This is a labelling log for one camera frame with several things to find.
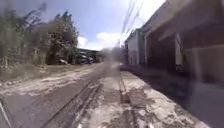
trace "tire track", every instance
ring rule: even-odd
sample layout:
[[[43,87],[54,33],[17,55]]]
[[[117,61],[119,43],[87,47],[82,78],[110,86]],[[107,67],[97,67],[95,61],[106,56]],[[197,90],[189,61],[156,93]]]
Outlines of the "tire track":
[[[104,71],[96,74],[83,89],[69,100],[57,113],[55,113],[41,128],[68,128],[77,124],[83,112],[88,108],[96,93],[100,90],[99,79]]]

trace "sidewalk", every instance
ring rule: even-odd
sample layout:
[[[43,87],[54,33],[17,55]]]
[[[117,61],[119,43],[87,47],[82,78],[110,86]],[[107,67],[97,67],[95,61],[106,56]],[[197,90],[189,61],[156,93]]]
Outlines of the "sidewalk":
[[[100,81],[78,128],[209,128],[128,71],[112,68]]]
[[[130,72],[122,72],[122,78],[140,128],[150,125],[155,128],[208,128],[173,100]]]
[[[163,70],[125,67],[153,89],[163,93],[214,128],[224,126],[224,87],[174,76]]]

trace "tree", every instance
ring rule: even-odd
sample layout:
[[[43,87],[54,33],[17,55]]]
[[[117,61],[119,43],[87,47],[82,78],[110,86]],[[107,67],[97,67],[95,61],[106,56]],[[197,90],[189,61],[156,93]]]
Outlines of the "tree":
[[[78,31],[73,26],[72,15],[66,11],[57,15],[49,23],[50,48],[47,53],[47,64],[56,64],[59,59],[69,60],[75,56],[78,44]]]

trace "roof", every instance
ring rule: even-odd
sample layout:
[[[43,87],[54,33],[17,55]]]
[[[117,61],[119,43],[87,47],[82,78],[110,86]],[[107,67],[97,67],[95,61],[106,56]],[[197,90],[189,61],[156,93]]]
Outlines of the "roof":
[[[190,30],[196,26],[205,25],[217,21],[217,12],[220,11],[219,0],[194,0],[183,8],[172,19],[160,40],[174,34]]]
[[[143,31],[155,31],[163,24],[169,22],[181,9],[194,0],[167,0],[143,25]]]

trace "building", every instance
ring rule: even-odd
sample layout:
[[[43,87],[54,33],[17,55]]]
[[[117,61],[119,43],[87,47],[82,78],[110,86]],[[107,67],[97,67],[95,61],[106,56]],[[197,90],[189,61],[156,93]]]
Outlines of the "building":
[[[145,62],[224,82],[223,0],[167,0],[141,28]]]
[[[144,65],[144,35],[141,29],[136,29],[125,41],[126,58],[130,65]]]

